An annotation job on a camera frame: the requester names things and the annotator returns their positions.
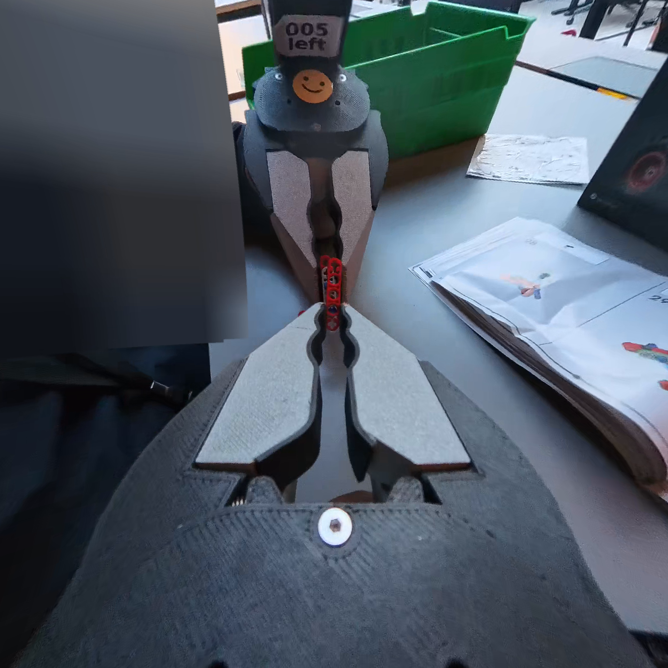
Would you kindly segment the green plastic bin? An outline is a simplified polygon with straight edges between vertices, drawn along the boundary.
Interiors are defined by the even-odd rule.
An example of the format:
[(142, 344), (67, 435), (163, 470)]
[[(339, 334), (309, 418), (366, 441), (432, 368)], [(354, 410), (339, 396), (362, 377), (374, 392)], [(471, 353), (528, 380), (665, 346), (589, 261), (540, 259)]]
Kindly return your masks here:
[[(342, 67), (367, 84), (389, 157), (484, 134), (533, 22), (445, 1), (349, 19)], [(272, 40), (244, 48), (242, 58), (251, 109), (253, 82), (275, 66)]]

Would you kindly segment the red lego beam assembly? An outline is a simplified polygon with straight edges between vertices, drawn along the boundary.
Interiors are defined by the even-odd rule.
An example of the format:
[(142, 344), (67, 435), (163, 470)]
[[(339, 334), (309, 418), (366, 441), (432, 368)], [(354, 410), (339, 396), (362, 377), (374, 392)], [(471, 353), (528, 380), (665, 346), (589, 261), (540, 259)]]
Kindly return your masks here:
[(334, 256), (321, 255), (320, 275), (327, 330), (333, 332), (339, 328), (341, 313), (341, 288), (343, 285), (341, 260)]

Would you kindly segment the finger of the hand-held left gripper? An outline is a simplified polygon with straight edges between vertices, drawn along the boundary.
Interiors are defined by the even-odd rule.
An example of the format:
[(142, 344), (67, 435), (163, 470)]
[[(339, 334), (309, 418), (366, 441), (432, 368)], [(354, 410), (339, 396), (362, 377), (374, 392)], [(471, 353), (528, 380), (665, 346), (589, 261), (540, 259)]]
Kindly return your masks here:
[(342, 264), (342, 302), (349, 303), (361, 271), (375, 211), (367, 151), (347, 151), (331, 165), (336, 230), (333, 247)]
[(310, 304), (321, 301), (320, 256), (328, 254), (328, 160), (267, 153), (272, 228)]

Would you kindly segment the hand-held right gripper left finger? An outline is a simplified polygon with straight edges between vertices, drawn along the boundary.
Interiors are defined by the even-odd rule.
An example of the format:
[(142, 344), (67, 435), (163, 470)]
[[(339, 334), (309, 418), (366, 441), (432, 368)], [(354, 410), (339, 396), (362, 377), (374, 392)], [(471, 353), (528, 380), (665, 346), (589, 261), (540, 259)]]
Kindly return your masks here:
[(248, 355), (194, 459), (201, 470), (264, 476), (281, 492), (315, 463), (324, 305), (316, 303)]

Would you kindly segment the crumpled clear plastic bag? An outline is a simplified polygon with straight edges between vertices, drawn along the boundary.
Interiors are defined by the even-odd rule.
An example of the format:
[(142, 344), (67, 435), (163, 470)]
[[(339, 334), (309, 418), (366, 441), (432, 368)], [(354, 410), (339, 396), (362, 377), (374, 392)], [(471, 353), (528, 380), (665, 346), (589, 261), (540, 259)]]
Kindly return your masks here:
[(483, 135), (466, 176), (546, 185), (586, 185), (590, 179), (587, 139), (572, 136)]

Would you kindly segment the black lego set box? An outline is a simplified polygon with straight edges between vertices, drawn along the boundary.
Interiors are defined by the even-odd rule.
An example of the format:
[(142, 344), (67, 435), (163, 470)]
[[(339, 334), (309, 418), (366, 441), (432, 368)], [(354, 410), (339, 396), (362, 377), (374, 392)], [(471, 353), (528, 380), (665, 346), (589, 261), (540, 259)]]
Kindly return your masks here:
[(578, 207), (667, 250), (667, 62), (589, 181)]

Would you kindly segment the open lego instruction booklet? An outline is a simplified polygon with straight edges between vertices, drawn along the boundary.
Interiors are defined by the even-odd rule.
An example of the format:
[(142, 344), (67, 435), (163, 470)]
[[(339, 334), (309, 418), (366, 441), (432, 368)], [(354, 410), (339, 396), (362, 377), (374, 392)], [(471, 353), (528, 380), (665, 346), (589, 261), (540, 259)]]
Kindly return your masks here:
[(513, 218), (410, 267), (593, 424), (667, 503), (667, 278)]

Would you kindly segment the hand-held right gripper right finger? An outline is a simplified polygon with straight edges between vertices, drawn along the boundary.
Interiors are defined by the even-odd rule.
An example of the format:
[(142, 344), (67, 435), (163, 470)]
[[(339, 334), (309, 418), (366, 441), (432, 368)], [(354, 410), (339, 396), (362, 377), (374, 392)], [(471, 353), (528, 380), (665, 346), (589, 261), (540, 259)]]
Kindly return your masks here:
[(472, 460), (418, 358), (349, 305), (339, 328), (355, 478), (388, 497), (403, 477), (470, 470)]

